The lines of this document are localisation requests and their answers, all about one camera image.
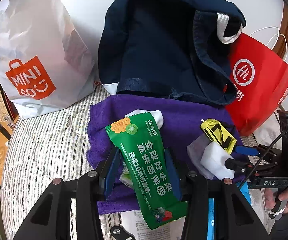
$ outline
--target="white plastic bag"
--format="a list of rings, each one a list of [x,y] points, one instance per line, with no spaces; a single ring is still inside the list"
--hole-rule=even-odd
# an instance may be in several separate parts
[[[0,82],[20,116],[58,111],[92,93],[97,69],[61,1],[6,2],[0,9]]]

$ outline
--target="blue gripper pad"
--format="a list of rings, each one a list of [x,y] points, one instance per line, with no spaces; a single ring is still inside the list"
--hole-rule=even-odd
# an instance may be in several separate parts
[[[120,149],[117,148],[115,152],[115,156],[113,158],[112,164],[108,170],[108,174],[105,178],[105,190],[104,190],[104,196],[107,197],[109,194],[111,194],[113,190],[113,186],[115,183],[115,177],[117,174],[118,167],[121,163],[121,152]]]
[[[174,166],[171,154],[168,149],[164,150],[164,156],[168,177],[170,179],[170,183],[172,184],[173,194],[180,201],[182,199],[182,191],[180,189],[180,178],[177,174],[177,170]]]
[[[243,155],[249,155],[249,156],[257,156],[260,154],[260,152],[253,147],[247,147],[247,146],[236,146],[234,149],[235,152],[243,154]]]

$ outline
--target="person's sleeve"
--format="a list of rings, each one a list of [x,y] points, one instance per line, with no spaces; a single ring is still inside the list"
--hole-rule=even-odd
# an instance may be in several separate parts
[[[269,236],[272,240],[288,239],[288,213],[284,214],[281,219],[275,221]]]

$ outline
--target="silver screw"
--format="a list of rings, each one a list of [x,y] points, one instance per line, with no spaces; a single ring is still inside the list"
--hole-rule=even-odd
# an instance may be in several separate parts
[[[53,184],[54,185],[58,185],[58,184],[60,184],[61,183],[61,179],[60,178],[56,178],[56,179],[53,179]]]
[[[95,176],[97,175],[97,172],[96,172],[96,171],[89,171],[89,172],[87,173],[87,175],[88,175],[89,177],[95,177]]]
[[[224,179],[224,183],[227,184],[227,185],[231,185],[233,183],[233,181],[229,178],[225,178]]]
[[[121,230],[119,229],[114,229],[113,234],[119,235],[121,233]]]
[[[188,175],[191,176],[191,177],[196,177],[197,173],[195,171],[189,171]]]

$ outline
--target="purple cloth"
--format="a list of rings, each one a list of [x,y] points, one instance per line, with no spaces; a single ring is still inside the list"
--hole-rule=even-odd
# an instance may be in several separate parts
[[[149,111],[160,110],[164,118],[164,124],[160,129],[164,148],[171,147],[179,160],[185,161],[192,170],[197,170],[192,164],[186,147],[191,144],[203,131],[200,128],[201,119],[216,119],[233,124],[230,115],[224,109],[218,109],[198,103],[190,103],[163,98],[149,98],[135,95],[112,95],[104,101],[90,106],[90,122],[88,124],[88,136],[91,149],[87,152],[87,160],[92,167],[106,160],[111,147],[105,127],[135,109]],[[243,145],[238,133],[233,135],[237,144]],[[232,153],[236,159],[246,160],[245,155]],[[107,201],[99,201],[99,214],[138,210],[139,205],[134,190],[125,186],[120,180],[123,166],[120,165],[115,186]]]

